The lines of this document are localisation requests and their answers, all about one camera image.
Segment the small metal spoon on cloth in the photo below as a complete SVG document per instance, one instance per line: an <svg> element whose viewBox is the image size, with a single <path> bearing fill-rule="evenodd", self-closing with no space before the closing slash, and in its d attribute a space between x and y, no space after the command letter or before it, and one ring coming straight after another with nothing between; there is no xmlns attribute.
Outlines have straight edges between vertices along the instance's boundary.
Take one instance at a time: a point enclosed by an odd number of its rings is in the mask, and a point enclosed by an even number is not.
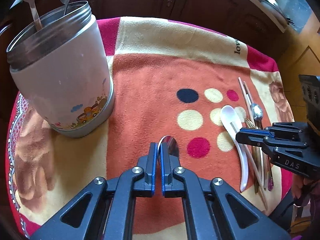
<svg viewBox="0 0 320 240"><path fill-rule="evenodd" d="M251 111L253 115L253 119L255 121L255 125L257 129L263 129L262 119L263 119L263 110L262 108L256 104L251 104ZM268 155L266 155L262 149L260 149L260 159L261 165L263 167L263 179L264 179L264 189L268 189L268 191L272 191L274 188L273 175L271 170L271 163Z"/></svg>

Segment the white ceramic soup spoon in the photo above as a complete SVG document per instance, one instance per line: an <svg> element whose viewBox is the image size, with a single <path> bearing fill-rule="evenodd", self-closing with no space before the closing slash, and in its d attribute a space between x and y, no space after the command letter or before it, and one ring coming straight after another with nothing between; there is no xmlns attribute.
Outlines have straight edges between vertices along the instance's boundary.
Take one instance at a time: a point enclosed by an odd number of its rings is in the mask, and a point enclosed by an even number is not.
<svg viewBox="0 0 320 240"><path fill-rule="evenodd" d="M236 140L236 134L240 130L240 128L242 128L242 123L235 109L230 105L225 105L222 107L220 112L220 119L227 133L234 142L239 155L241 166L240 192L243 192L247 187L249 168L247 155L245 154L245 151L242 149L242 146L240 146L240 144Z"/></svg>

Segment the dark wooden cabinet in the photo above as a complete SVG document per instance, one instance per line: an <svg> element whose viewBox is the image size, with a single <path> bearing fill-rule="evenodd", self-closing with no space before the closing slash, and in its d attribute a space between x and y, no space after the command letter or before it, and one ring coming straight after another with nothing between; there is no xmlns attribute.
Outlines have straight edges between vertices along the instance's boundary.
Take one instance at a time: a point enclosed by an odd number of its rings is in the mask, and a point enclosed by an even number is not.
<svg viewBox="0 0 320 240"><path fill-rule="evenodd" d="M285 28L259 0L72 1L87 1L97 19L156 17L211 29L274 59L278 59L289 45Z"/></svg>

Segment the colourful fleece table cloth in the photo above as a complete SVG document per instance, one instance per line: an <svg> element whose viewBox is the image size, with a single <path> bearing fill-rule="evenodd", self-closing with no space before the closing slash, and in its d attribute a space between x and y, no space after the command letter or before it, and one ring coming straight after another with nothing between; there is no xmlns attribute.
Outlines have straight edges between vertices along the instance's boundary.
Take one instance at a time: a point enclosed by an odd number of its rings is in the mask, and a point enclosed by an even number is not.
<svg viewBox="0 0 320 240"><path fill-rule="evenodd" d="M237 39L157 18L99 20L115 104L106 122L72 139L56 133L18 95L6 150L7 188L18 231L30 237L93 178L119 176L164 135L199 177L240 188L240 160L220 120L232 106L248 118L240 81L263 126L291 122L276 62Z"/></svg>

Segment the white steel insulated container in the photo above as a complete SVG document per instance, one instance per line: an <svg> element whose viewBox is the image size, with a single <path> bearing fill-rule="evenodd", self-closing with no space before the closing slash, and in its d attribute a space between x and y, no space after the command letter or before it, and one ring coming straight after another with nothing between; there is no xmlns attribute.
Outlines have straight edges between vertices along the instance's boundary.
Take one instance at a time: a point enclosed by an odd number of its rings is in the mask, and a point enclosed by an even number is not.
<svg viewBox="0 0 320 240"><path fill-rule="evenodd" d="M112 113L114 86L97 20L87 1L41 17L8 45L11 76L25 99L57 132L87 135Z"/></svg>

